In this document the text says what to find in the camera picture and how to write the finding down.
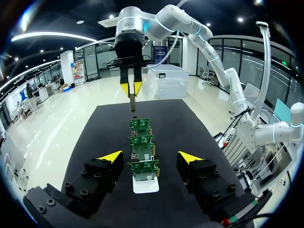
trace white storage container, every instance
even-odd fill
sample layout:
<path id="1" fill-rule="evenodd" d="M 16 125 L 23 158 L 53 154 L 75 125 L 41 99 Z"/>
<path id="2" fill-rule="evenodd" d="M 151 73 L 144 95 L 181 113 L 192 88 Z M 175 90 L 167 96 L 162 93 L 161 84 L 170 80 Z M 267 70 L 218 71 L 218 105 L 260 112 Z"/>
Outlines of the white storage container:
<path id="1" fill-rule="evenodd" d="M 162 64 L 149 69 L 143 75 L 143 93 L 159 99 L 180 99 L 187 95 L 187 87 L 190 71 L 174 65 Z"/>

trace chair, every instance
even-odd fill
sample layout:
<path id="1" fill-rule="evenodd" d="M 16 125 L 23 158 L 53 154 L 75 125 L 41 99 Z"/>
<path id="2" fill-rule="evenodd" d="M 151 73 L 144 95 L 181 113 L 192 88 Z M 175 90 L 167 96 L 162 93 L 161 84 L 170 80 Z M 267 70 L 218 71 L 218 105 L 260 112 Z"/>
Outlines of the chair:
<path id="1" fill-rule="evenodd" d="M 211 82 L 211 80 L 214 78 L 214 73 L 212 72 L 209 72 L 209 69 L 206 67 L 206 68 L 203 68 L 203 74 L 202 74 L 202 78 L 203 78 L 203 85 L 205 83 L 207 83 L 208 85 L 213 85 L 214 84 Z"/>

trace white column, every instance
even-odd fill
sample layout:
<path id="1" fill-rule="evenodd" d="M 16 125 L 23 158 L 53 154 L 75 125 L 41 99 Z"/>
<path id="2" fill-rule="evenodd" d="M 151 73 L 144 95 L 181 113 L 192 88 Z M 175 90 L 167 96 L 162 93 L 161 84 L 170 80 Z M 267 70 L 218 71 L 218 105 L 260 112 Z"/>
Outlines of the white column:
<path id="1" fill-rule="evenodd" d="M 73 51 L 65 51 L 60 54 L 61 69 L 65 84 L 70 86 L 74 82 L 71 64 L 74 63 Z"/>
<path id="2" fill-rule="evenodd" d="M 198 48 L 187 38 L 182 40 L 182 68 L 190 71 L 190 75 L 196 75 Z"/>

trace desk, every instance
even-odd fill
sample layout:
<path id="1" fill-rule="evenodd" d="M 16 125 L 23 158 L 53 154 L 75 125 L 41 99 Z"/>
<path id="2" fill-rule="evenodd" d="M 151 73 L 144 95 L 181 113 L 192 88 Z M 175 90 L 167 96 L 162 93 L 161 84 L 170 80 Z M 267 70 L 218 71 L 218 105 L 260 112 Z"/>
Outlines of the desk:
<path id="1" fill-rule="evenodd" d="M 156 158 L 160 160 L 159 192 L 134 194 L 129 120 L 151 118 Z M 102 157 L 122 150 L 124 169 L 112 193 L 106 195 L 96 214 L 90 218 L 98 225 L 120 228 L 185 228 L 209 221 L 193 194 L 189 194 L 176 169 L 177 152 L 184 151 L 217 164 L 220 175 L 243 192 L 228 160 L 206 127 L 183 100 L 157 100 L 136 103 L 136 114 L 130 104 L 98 106 L 83 129 L 66 169 L 64 183 L 71 181 L 92 157 Z"/>
<path id="2" fill-rule="evenodd" d="M 46 99 L 48 99 L 48 90 L 46 88 L 39 90 L 39 97 L 41 102 L 44 102 Z"/>

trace electronic component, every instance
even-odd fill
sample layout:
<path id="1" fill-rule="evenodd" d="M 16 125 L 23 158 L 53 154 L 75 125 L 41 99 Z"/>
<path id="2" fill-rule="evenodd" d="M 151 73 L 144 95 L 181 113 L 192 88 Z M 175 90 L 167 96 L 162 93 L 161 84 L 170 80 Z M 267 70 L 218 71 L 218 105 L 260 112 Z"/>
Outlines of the electronic component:
<path id="1" fill-rule="evenodd" d="M 137 154 L 138 159 L 151 160 L 151 156 L 155 156 L 155 146 L 151 142 L 153 135 L 142 135 L 129 137 L 132 155 Z"/>
<path id="2" fill-rule="evenodd" d="M 136 181 L 151 181 L 159 175 L 158 160 L 129 162 Z"/>
<path id="3" fill-rule="evenodd" d="M 152 134 L 152 129 L 148 125 L 150 118 L 130 120 L 132 136 Z"/>

